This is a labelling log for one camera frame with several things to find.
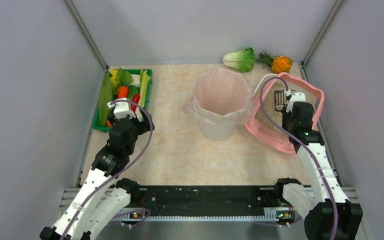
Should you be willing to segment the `black litter scoop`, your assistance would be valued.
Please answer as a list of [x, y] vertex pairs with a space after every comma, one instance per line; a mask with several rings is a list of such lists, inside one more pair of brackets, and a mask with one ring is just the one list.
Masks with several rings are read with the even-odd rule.
[[289, 100], [286, 98], [284, 90], [274, 91], [274, 109], [276, 112], [282, 112], [286, 110], [288, 101]]

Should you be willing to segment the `white trash bin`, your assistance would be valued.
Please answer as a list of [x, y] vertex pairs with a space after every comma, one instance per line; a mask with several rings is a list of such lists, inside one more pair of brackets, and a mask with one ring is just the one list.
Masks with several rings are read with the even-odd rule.
[[198, 124], [202, 134], [211, 141], [225, 141], [234, 134], [237, 128], [237, 123], [230, 119], [216, 120], [215, 122], [199, 120]]

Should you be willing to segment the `pink plastic bin liner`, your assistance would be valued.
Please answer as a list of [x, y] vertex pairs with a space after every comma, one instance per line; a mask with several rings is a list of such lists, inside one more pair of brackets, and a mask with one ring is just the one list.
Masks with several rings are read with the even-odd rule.
[[218, 68], [201, 74], [183, 105], [184, 113], [203, 123], [244, 125], [253, 116], [255, 90], [241, 73]]

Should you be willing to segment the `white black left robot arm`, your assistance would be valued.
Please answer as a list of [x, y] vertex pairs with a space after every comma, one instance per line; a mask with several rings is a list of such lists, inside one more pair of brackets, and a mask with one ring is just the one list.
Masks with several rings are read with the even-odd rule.
[[39, 234], [42, 240], [94, 240], [112, 218], [128, 206], [140, 185], [131, 179], [116, 180], [133, 165], [138, 137], [155, 129], [148, 111], [141, 108], [141, 121], [135, 115], [117, 117], [106, 145], [96, 154], [86, 180], [70, 206], [52, 225]]

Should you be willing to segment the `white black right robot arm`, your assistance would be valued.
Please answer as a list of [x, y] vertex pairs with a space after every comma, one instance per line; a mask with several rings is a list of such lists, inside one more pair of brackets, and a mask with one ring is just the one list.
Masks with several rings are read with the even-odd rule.
[[294, 178], [278, 179], [274, 192], [303, 219], [309, 240], [354, 240], [363, 210], [342, 190], [327, 158], [323, 137], [312, 128], [313, 112], [308, 102], [290, 101], [282, 112], [281, 128], [307, 170], [312, 195]]

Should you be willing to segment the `pink white litter box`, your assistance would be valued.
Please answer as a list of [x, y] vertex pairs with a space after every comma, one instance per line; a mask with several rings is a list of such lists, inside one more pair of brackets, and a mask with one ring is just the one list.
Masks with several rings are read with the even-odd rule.
[[274, 85], [273, 82], [270, 82], [267, 83], [267, 85], [263, 86], [263, 83], [265, 83], [270, 77], [276, 76], [285, 80], [288, 85], [292, 84], [294, 86], [297, 86], [317, 99], [318, 107], [315, 109], [314, 115], [312, 117], [312, 130], [316, 129], [317, 122], [321, 116], [323, 104], [325, 101], [325, 94], [321, 89], [314, 87], [310, 83], [300, 78], [291, 76], [286, 72], [282, 72], [279, 74], [266, 74], [265, 76], [263, 76], [263, 78], [260, 80], [257, 87], [255, 88], [253, 117], [245, 124], [246, 129], [258, 140], [262, 141], [268, 146], [285, 154], [294, 155], [294, 147], [285, 134], [281, 134], [278, 131], [271, 129], [267, 124], [262, 123], [260, 120], [257, 119], [257, 113], [259, 110], [261, 110], [260, 97], [265, 98]]

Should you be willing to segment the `green plastic tray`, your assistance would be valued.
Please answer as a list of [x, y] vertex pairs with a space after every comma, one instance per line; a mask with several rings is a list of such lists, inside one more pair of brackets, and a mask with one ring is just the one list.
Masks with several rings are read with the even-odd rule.
[[[121, 67], [118, 69], [115, 69], [115, 70], [117, 70], [118, 86], [112, 87], [112, 94], [113, 94], [112, 100], [115, 100], [117, 98], [117, 94], [118, 94], [118, 90], [119, 90], [120, 86], [128, 87], [130, 85], [134, 85], [134, 86], [140, 88], [141, 70], [148, 70], [148, 75], [150, 76], [150, 79], [148, 82], [147, 93], [146, 93], [145, 103], [144, 103], [144, 108], [146, 109], [148, 107], [148, 104], [149, 104], [150, 93], [151, 93], [152, 84], [153, 84], [153, 80], [152, 80], [153, 71], [151, 69], [143, 69], [143, 68], [142, 69], [123, 69]], [[108, 132], [111, 129], [110, 115], [111, 115], [111, 111], [109, 110], [107, 120], [106, 120], [106, 126], [100, 126], [100, 124], [99, 124], [99, 108], [98, 108], [98, 103], [97, 103], [95, 116], [94, 116], [94, 119], [92, 122], [92, 128], [94, 130], [98, 130], [101, 132]]]

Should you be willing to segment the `red toy chili pepper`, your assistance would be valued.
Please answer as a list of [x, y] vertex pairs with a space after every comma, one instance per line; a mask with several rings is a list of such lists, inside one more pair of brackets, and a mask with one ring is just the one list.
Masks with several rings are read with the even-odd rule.
[[137, 106], [139, 105], [140, 99], [141, 99], [141, 95], [140, 95], [139, 93], [136, 93], [136, 94], [132, 97], [132, 102], [133, 102], [133, 104], [131, 105], [131, 110], [132, 110], [134, 113], [136, 112], [136, 109], [137, 109]]

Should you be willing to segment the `orange toy carrot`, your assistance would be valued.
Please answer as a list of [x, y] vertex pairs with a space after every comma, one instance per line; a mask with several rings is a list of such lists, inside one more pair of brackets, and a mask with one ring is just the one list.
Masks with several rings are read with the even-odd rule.
[[120, 86], [117, 93], [118, 99], [128, 98], [129, 88], [127, 86]]

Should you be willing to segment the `large green leaf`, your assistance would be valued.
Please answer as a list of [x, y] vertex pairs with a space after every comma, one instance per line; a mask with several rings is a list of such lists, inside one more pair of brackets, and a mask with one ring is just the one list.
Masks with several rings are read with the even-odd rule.
[[106, 126], [107, 117], [110, 111], [107, 103], [111, 102], [113, 97], [113, 83], [110, 78], [111, 74], [107, 72], [103, 78], [98, 96], [98, 121], [101, 127]]

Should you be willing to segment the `yellow toy corn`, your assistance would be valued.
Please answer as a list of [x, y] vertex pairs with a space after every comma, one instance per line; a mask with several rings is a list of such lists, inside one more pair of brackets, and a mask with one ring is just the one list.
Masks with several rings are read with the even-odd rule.
[[119, 84], [118, 84], [118, 80], [117, 80], [117, 73], [118, 73], [118, 71], [117, 71], [116, 69], [112, 69], [112, 68], [110, 68], [110, 69], [108, 70], [108, 72], [109, 72], [109, 74], [110, 74], [110, 78], [109, 78], [109, 80], [110, 80], [112, 86], [113, 86], [114, 88], [116, 88], [116, 87], [119, 85]]

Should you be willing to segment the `white green toy celery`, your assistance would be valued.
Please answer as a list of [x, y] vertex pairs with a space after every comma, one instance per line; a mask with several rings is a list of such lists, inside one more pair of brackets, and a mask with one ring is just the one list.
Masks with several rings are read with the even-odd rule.
[[151, 77], [148, 75], [147, 69], [142, 69], [140, 71], [140, 100], [138, 103], [143, 108], [145, 107], [145, 98], [147, 95], [148, 83], [150, 78]]

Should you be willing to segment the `orange toy pineapple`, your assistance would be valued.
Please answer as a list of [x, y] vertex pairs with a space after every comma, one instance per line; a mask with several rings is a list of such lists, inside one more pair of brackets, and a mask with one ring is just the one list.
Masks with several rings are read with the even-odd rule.
[[284, 55], [272, 55], [265, 50], [258, 54], [256, 61], [270, 69], [274, 74], [289, 73], [293, 65], [293, 61], [290, 57]]

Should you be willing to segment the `toy napa cabbage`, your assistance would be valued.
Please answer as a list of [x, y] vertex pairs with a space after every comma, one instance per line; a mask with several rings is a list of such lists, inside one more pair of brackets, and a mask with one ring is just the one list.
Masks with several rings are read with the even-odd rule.
[[253, 69], [256, 62], [256, 56], [251, 47], [243, 48], [234, 52], [226, 53], [222, 58], [222, 62], [229, 68], [246, 73]]

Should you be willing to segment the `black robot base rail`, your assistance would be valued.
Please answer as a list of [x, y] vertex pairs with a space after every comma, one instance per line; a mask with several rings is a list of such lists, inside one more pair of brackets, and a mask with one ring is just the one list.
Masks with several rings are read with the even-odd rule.
[[123, 208], [150, 210], [159, 220], [294, 221], [294, 207], [283, 202], [272, 186], [257, 185], [143, 185]]

